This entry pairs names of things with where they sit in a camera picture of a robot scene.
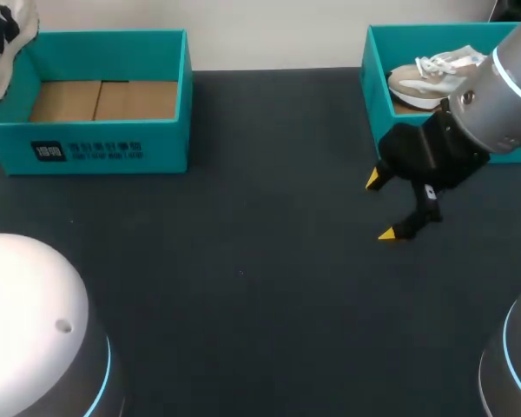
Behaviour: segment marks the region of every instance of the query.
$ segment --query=robotic arm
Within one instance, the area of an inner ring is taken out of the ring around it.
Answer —
[[[412,239],[441,222],[438,195],[483,167],[490,154],[521,147],[521,24],[422,126],[398,123],[379,142],[380,160],[366,185],[393,177],[411,182],[417,206],[380,239]]]

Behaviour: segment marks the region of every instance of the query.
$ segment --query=open box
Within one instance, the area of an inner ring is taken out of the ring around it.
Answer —
[[[434,56],[470,44],[490,54],[517,26],[517,23],[453,23],[371,26],[366,34],[361,67],[365,96],[374,141],[395,123],[421,125],[431,113],[394,109],[386,83],[386,73],[400,65],[414,63],[417,56]],[[492,155],[491,162],[521,162],[521,149],[507,155]]]
[[[185,30],[43,32],[0,102],[0,163],[8,175],[184,172],[192,78]]]

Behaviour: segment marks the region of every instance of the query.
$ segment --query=black logo on box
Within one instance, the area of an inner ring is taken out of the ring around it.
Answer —
[[[56,141],[31,142],[35,151],[36,159],[41,162],[65,162],[66,154],[63,153],[62,145]]]

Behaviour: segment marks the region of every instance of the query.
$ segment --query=teal cardboard box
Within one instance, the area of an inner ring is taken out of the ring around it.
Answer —
[[[30,122],[42,82],[178,82],[170,119]],[[43,32],[17,57],[0,102],[7,175],[181,173],[193,74],[185,30]]]
[[[374,141],[378,144],[395,123],[419,126],[431,115],[396,114],[387,88],[387,72],[414,63],[417,56],[434,56],[469,44],[490,54],[516,26],[517,23],[454,23],[369,27],[361,66],[361,86]],[[508,155],[493,155],[491,162],[521,162],[521,149]]]

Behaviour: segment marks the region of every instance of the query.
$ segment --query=brown cardboard bottom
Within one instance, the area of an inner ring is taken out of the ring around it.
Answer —
[[[422,115],[424,113],[433,113],[440,107],[436,106],[432,110],[416,109],[414,107],[410,107],[403,103],[400,103],[393,95],[390,95],[390,97],[392,98],[393,111],[395,111],[396,115]]]
[[[176,82],[52,82],[42,84],[30,120],[173,119],[176,104]]]

